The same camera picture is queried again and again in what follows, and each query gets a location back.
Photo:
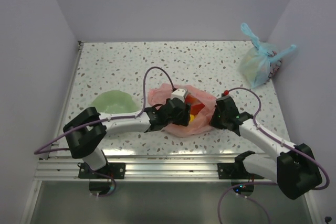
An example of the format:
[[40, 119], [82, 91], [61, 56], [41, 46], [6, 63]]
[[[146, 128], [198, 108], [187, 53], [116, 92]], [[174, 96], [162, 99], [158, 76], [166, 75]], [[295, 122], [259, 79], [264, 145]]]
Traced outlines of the yellow bell pepper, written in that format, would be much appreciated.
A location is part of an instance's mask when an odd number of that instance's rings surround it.
[[197, 115], [190, 114], [190, 121], [193, 122], [196, 119]]

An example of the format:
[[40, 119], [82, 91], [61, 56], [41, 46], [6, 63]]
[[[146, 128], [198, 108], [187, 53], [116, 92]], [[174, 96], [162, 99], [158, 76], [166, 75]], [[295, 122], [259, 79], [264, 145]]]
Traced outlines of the pink plastic bag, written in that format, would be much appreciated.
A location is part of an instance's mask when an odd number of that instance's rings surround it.
[[[186, 89], [188, 94], [197, 98], [197, 102], [194, 104], [203, 103], [205, 107], [197, 114], [193, 122], [189, 122], [187, 127], [169, 124], [164, 128], [165, 131], [177, 137], [189, 137], [210, 131], [212, 127], [209, 122], [215, 111], [216, 97], [191, 85], [178, 85], [177, 87]], [[164, 104], [171, 97], [171, 93], [172, 87], [169, 83], [164, 83], [159, 88], [151, 89], [147, 94], [148, 104], [151, 106]]]

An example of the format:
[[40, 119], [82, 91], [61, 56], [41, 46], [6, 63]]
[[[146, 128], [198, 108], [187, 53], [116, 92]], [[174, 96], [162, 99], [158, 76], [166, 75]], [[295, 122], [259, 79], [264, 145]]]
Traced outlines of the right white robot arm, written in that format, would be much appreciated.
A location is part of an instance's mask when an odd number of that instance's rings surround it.
[[262, 157], [254, 151], [245, 151], [235, 157], [230, 170], [218, 166], [220, 178], [238, 180], [256, 175], [276, 183], [290, 199], [296, 199], [322, 183], [322, 176], [308, 145], [295, 145], [286, 140], [276, 142], [277, 135], [259, 125], [251, 114], [240, 113], [231, 96], [225, 95], [216, 100], [210, 125], [234, 132], [268, 155]]

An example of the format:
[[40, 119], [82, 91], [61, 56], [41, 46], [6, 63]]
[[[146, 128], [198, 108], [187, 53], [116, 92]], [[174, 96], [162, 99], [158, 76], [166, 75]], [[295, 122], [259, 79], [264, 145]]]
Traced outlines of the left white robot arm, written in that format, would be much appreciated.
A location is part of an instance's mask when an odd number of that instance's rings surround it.
[[156, 132], [170, 124], [188, 126], [190, 111], [191, 105], [178, 98], [167, 99], [164, 105], [147, 107], [141, 115], [136, 112], [104, 115], [95, 107], [89, 107], [68, 122], [63, 132], [71, 157], [83, 160], [92, 174], [104, 178], [109, 165], [98, 145], [107, 133]]

